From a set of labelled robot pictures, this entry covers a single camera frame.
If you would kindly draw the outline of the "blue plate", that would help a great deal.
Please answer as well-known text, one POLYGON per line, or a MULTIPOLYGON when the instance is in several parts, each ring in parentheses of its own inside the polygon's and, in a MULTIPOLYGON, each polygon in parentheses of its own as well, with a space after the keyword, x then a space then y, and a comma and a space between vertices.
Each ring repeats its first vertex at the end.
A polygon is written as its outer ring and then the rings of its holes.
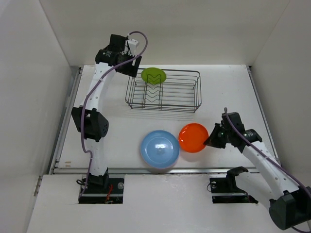
POLYGON ((156 130, 148 133, 140 144, 144 162, 156 169, 167 169, 179 158, 180 146, 176 137, 168 131, 156 130))

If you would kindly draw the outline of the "wire dish rack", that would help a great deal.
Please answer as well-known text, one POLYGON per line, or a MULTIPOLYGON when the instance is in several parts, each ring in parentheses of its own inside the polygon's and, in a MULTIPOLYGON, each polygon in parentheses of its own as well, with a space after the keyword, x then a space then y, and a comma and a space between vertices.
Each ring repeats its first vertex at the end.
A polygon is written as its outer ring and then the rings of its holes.
POLYGON ((141 78, 143 70, 128 79, 125 102, 132 109, 194 113, 201 106, 200 72, 161 68, 166 81, 152 85, 141 78))

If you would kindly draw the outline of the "orange plate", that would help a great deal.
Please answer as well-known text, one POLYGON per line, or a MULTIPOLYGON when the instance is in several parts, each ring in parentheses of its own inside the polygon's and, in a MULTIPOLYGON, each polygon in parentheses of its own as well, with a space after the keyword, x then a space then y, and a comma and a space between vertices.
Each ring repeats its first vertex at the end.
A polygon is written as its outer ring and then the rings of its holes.
POLYGON ((197 153, 206 147, 204 142, 208 137, 208 131, 203 125, 190 123, 180 130, 178 134, 178 142, 183 151, 197 153))

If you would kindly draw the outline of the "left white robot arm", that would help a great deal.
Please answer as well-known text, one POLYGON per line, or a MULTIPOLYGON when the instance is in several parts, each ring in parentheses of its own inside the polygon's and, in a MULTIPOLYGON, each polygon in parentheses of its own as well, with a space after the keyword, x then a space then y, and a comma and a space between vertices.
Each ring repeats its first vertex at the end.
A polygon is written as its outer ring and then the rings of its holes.
POLYGON ((142 53, 136 53, 139 42, 129 36, 112 34, 109 44, 95 56, 95 70, 87 95, 71 116, 80 133, 84 153, 90 155, 86 178, 79 184, 83 190, 93 187, 104 192, 109 186, 107 161, 100 153, 109 122, 103 116, 103 104, 108 88, 117 73, 136 77, 142 53))

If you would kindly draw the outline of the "pink plate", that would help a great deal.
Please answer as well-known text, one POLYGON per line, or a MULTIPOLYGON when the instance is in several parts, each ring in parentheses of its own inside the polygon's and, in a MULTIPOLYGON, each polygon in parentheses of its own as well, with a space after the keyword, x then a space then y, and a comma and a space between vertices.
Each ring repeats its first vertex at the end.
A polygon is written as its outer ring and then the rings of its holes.
POLYGON ((178 156, 175 160, 175 162, 171 165, 171 167, 174 167, 178 164, 178 161, 179 161, 180 157, 178 156))

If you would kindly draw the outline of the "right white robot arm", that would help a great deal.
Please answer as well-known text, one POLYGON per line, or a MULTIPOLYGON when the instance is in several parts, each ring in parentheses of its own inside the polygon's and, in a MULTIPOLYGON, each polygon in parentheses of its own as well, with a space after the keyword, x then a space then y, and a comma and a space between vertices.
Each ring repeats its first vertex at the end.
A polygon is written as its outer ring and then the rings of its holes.
POLYGON ((224 109, 222 120, 204 142, 206 146, 224 149, 227 144, 237 148, 256 168, 263 180, 243 166, 227 171, 225 176, 210 176, 208 189, 217 199, 242 197, 263 205, 274 224, 281 230, 311 221, 311 188, 286 171, 268 151, 259 134, 246 130, 237 112, 224 109))

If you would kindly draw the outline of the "green plate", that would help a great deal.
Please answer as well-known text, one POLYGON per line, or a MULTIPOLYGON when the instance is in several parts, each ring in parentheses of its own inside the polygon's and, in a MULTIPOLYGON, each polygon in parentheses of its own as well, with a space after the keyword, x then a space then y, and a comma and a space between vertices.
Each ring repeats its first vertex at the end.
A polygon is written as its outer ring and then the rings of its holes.
POLYGON ((145 68, 141 72, 141 78, 146 82, 152 85, 160 84, 166 81, 166 73, 156 67, 145 68))

